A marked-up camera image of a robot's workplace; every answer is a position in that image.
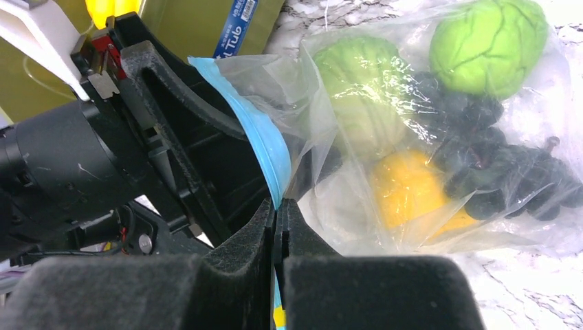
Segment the black grapes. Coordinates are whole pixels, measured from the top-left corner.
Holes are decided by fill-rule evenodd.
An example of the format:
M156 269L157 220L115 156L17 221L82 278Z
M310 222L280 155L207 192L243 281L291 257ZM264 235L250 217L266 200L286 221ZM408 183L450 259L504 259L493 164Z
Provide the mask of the black grapes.
M474 193L465 205L471 217L528 212L550 221L561 207L583 207L583 183L552 156L557 137L541 148L508 144L493 126L504 112L495 98L447 91L427 72L414 75L412 90L417 120L439 145L430 161L445 173L443 189L454 199Z

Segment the white marble countertop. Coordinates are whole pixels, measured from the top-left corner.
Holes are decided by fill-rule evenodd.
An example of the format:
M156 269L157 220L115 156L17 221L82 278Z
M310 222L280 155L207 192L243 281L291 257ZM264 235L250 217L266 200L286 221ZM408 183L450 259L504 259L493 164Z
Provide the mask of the white marble countertop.
M302 38L350 25L390 19L452 0L286 0L267 46L295 56ZM583 3L538 0L570 62L574 101L583 105ZM562 256L490 250L449 256L465 272L485 326L498 329L583 329L583 236Z

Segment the plastic bag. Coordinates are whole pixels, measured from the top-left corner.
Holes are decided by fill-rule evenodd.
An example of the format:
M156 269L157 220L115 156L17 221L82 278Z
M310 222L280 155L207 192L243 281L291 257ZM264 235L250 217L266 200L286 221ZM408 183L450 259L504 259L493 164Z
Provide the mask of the plastic bag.
M342 254L556 248L583 229L569 65L530 0L318 34L297 60L204 61L269 116L286 196Z

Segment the white plastic part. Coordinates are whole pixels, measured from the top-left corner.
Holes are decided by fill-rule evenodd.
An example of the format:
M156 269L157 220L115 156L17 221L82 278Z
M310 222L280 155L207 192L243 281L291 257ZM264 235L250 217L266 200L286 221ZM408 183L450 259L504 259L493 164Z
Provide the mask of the white plastic part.
M54 1L0 0L0 37L71 86L81 100L89 100L71 59L80 34Z

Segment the blue label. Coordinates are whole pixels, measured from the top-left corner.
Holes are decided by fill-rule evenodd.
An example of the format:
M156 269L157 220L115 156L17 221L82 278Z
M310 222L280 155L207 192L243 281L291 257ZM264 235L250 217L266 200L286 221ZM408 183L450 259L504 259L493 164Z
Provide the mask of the blue label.
M259 0L234 0L212 57L218 59L237 55L258 2Z

